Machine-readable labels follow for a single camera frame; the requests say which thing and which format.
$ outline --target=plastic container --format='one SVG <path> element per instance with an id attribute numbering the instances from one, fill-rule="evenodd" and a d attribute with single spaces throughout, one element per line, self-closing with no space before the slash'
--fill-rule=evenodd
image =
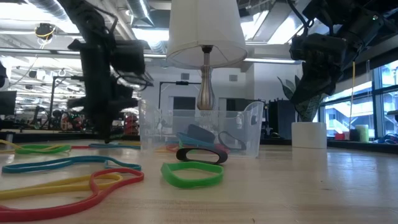
<path id="1" fill-rule="evenodd" d="M 173 110 L 139 103 L 141 150 L 175 153 L 181 147 L 215 147 L 230 156 L 257 157 L 264 104 L 244 111 Z"/>

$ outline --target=wooden table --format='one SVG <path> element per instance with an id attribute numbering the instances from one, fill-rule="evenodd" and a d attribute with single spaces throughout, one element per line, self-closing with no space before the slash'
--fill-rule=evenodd
<path id="1" fill-rule="evenodd" d="M 145 179 L 116 190 L 87 211 L 32 223 L 398 223 L 395 155 L 264 146 L 258 159 L 229 158 L 222 184 L 188 190 L 173 187 L 162 178 L 162 163 L 176 162 L 170 154 L 145 156 L 132 149 L 70 153 L 80 155 L 104 155 L 139 163 Z M 0 165 L 65 156 L 0 155 Z M 36 174 L 2 174 L 0 189 L 91 174 L 102 168 L 100 164 L 82 164 Z M 15 208 L 51 207 L 79 201 L 89 194 L 44 195 L 1 204 Z"/>

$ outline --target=blue rubber band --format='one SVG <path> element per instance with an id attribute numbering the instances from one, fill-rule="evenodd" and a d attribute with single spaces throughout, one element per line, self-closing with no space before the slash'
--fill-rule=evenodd
<path id="1" fill-rule="evenodd" d="M 141 149 L 140 146 L 124 146 L 124 145 L 115 145 L 115 144 L 89 144 L 88 146 L 98 149 L 120 149 L 120 148 Z"/>
<path id="2" fill-rule="evenodd" d="M 101 162 L 105 163 L 106 168 L 111 167 L 108 165 L 108 161 L 112 161 L 121 167 L 127 167 L 130 169 L 141 170 L 141 166 L 138 164 L 128 164 L 125 162 L 120 162 L 116 159 L 107 156 L 76 156 L 63 159 L 56 159 L 52 161 L 45 162 L 31 162 L 25 164 L 14 164 L 3 166 L 1 172 L 3 174 L 18 174 L 23 172 L 35 172 L 43 170 L 54 170 L 63 167 L 67 167 L 73 164 L 79 164 L 84 162 Z"/>

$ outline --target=wall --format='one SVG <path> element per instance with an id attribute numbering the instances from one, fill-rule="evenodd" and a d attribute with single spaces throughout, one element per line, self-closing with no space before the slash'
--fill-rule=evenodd
<path id="1" fill-rule="evenodd" d="M 200 71 L 186 70 L 179 68 L 160 68 L 148 67 L 147 71 L 155 80 L 154 87 L 148 87 L 141 93 L 143 100 L 147 100 L 156 108 L 159 104 L 159 85 L 160 82 L 176 82 L 181 80 L 181 73 L 189 73 L 189 82 L 200 83 Z M 230 82 L 229 75 L 238 75 L 237 82 Z M 216 95 L 216 110 L 220 98 L 246 98 L 246 74 L 241 73 L 238 68 L 217 68 L 213 70 L 213 91 Z M 162 85 L 162 94 L 160 97 L 161 110 L 170 110 L 170 98 L 173 96 L 197 97 L 200 85 L 177 86 L 175 84 Z"/>
<path id="2" fill-rule="evenodd" d="M 301 65 L 256 63 L 254 64 L 254 100 L 287 100 L 278 77 L 294 83 L 294 76 L 302 77 Z"/>

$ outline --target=ceiling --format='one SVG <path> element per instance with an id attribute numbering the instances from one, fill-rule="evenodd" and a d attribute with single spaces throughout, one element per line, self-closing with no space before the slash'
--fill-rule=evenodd
<path id="1" fill-rule="evenodd" d="M 146 53 L 164 54 L 169 38 L 170 0 L 148 0 L 150 20 L 131 19 L 131 13 L 125 0 L 88 0 L 95 6 L 112 14 L 117 14 L 119 23 L 115 36 L 119 40 L 142 39 L 148 44 Z M 310 0 L 298 0 L 296 7 L 302 11 Z M 286 44 L 299 31 L 301 23 L 290 7 L 282 0 L 237 0 L 241 15 L 241 26 L 248 45 L 250 57 L 289 59 Z M 104 16 L 108 27 L 113 22 Z M 80 39 L 78 30 L 72 23 L 59 22 L 53 15 L 23 0 L 0 0 L 0 47 L 39 49 L 43 40 L 38 40 L 34 29 L 40 23 L 55 24 L 54 38 L 44 49 L 67 50 L 74 39 Z M 310 32 L 326 33 L 327 28 L 316 22 Z M 52 77 L 56 75 L 81 75 L 80 60 L 70 58 L 35 58 L 0 56 L 0 60 L 12 68 L 12 90 L 18 90 L 19 110 L 39 102 L 49 107 Z M 163 59 L 146 60 L 147 66 L 168 67 Z M 245 72 L 247 63 L 237 65 Z M 27 74 L 28 69 L 37 72 L 34 78 Z M 66 79 L 57 81 L 55 89 L 55 108 L 65 108 L 67 98 L 80 97 L 85 94 L 83 83 Z"/>

